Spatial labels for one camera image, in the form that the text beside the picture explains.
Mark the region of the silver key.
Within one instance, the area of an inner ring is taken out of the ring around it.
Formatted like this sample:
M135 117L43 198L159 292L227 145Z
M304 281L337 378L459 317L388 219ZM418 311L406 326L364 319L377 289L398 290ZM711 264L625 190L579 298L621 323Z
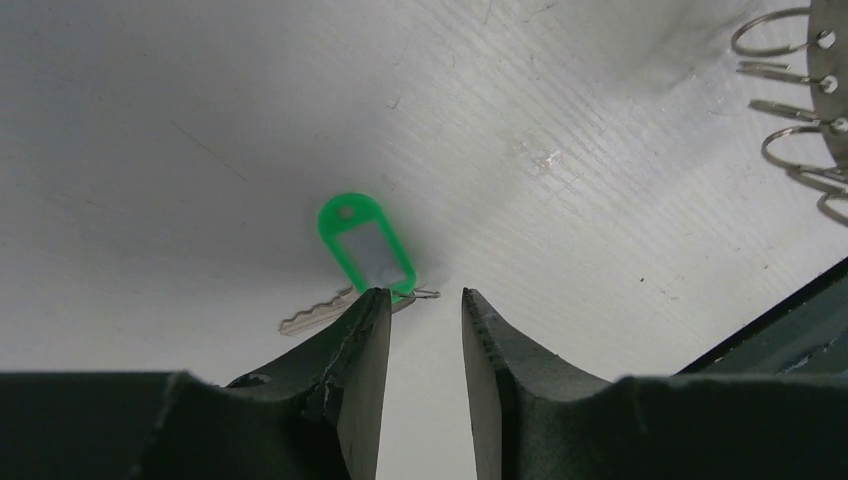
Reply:
M287 337L325 326L335 322L350 306L360 297L360 293L353 287L339 291L333 298L326 302L318 303L312 307L301 310L289 318L284 318L278 327L278 332ZM441 297L436 290L425 290L416 288L410 293L393 292L394 302L392 312L398 313L417 300L435 300Z

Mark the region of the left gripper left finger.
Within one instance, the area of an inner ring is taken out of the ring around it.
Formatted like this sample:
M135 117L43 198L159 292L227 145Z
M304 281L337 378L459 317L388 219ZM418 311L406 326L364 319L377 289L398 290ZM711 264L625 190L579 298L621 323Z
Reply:
M334 323L226 386L186 371L1 377L5 479L372 479L392 305Z

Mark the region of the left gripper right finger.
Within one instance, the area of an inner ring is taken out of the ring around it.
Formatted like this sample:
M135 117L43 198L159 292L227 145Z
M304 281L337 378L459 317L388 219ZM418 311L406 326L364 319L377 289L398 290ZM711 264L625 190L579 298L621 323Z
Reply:
M609 382L461 299L480 479L843 479L847 379L625 376Z

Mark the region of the green plastic key tag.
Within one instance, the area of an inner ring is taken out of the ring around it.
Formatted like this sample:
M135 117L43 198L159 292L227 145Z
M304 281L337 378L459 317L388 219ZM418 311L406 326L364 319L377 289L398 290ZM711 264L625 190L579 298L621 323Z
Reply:
M344 193L331 198L317 215L317 231L357 292L388 289L397 303L417 287L416 269L372 197Z

